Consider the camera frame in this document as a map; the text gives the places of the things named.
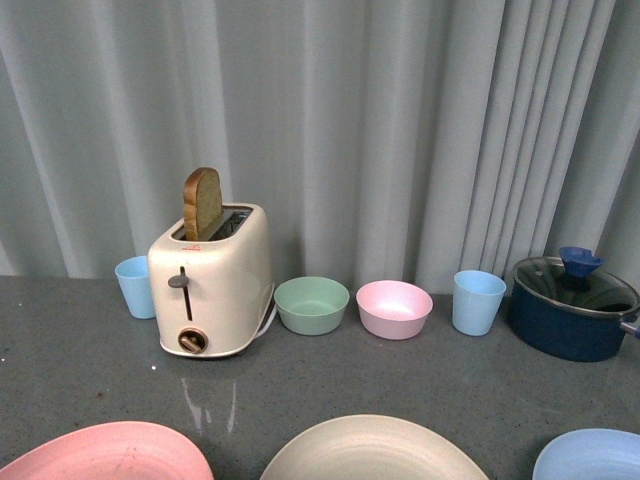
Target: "mint bowl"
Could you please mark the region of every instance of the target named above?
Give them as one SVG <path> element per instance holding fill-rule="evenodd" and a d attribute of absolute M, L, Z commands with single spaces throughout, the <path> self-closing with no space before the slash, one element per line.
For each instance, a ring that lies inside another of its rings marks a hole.
<path fill-rule="evenodd" d="M 280 319 L 299 335 L 324 335 L 340 325 L 349 291 L 325 277 L 298 277 L 281 284 L 274 294 Z"/>

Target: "blue cup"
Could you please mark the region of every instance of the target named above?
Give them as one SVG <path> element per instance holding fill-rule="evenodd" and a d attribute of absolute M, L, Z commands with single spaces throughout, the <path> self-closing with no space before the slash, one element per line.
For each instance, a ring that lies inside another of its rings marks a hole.
<path fill-rule="evenodd" d="M 146 255 L 120 262 L 115 272 L 131 315 L 140 319 L 155 317 Z"/>
<path fill-rule="evenodd" d="M 500 277 L 479 270 L 463 270 L 453 279 L 453 326 L 466 335 L 485 335 L 491 329 L 507 285 Z"/>

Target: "cream toaster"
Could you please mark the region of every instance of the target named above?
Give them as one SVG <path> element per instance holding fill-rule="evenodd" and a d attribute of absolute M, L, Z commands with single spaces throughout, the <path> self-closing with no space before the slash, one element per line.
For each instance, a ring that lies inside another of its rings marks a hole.
<path fill-rule="evenodd" d="M 181 219 L 149 249 L 160 344 L 175 355 L 241 352 L 276 313 L 264 210 L 225 204 L 211 232 L 209 240 L 187 241 Z"/>

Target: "toast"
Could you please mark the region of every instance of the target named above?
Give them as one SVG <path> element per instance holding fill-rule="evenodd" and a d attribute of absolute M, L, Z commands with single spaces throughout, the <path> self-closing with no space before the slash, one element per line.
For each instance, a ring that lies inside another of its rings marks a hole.
<path fill-rule="evenodd" d="M 184 230 L 189 242 L 207 240 L 207 229 L 222 215 L 220 175 L 210 167 L 200 167 L 184 184 Z"/>

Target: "pink bowl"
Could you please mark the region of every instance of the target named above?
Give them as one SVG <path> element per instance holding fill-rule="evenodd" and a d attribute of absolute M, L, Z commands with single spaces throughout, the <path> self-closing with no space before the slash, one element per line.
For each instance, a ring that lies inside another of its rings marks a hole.
<path fill-rule="evenodd" d="M 364 328 L 388 340 L 416 336 L 433 308 L 427 292 L 397 280 L 368 283 L 358 290 L 356 300 Z"/>

